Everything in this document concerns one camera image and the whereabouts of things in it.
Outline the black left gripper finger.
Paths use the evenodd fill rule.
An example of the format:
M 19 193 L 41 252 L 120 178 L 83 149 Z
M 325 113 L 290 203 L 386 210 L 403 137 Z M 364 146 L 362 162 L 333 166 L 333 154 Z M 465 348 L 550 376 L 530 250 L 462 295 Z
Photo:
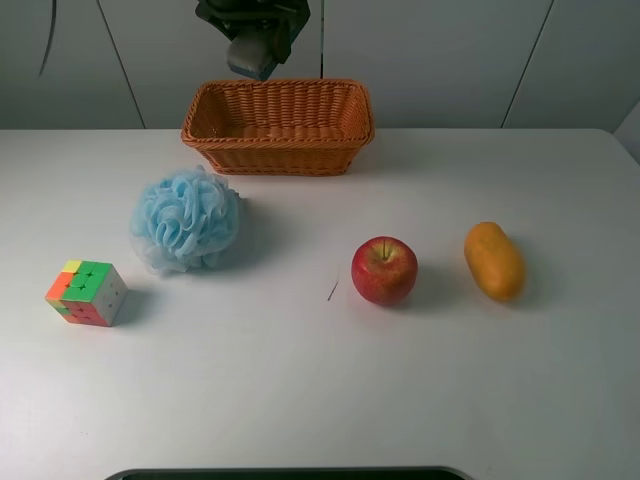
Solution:
M 221 32 L 229 41 L 233 41 L 239 33 L 239 28 L 231 22 L 217 17 L 211 17 L 209 23 Z

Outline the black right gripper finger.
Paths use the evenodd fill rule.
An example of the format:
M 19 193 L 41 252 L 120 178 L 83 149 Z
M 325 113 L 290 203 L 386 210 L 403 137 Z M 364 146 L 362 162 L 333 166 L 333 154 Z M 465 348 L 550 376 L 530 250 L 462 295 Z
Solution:
M 294 19 L 278 19 L 272 28 L 271 51 L 275 61 L 284 64 L 290 54 L 293 42 L 299 34 L 299 24 Z

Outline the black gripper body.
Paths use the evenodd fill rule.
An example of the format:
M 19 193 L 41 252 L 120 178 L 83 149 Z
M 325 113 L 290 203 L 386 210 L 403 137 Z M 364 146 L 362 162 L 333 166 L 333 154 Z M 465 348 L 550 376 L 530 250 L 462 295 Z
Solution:
M 307 1 L 198 1 L 195 14 L 207 23 L 211 17 L 231 22 L 239 30 L 268 29 L 278 19 L 294 19 L 304 25 L 310 9 Z

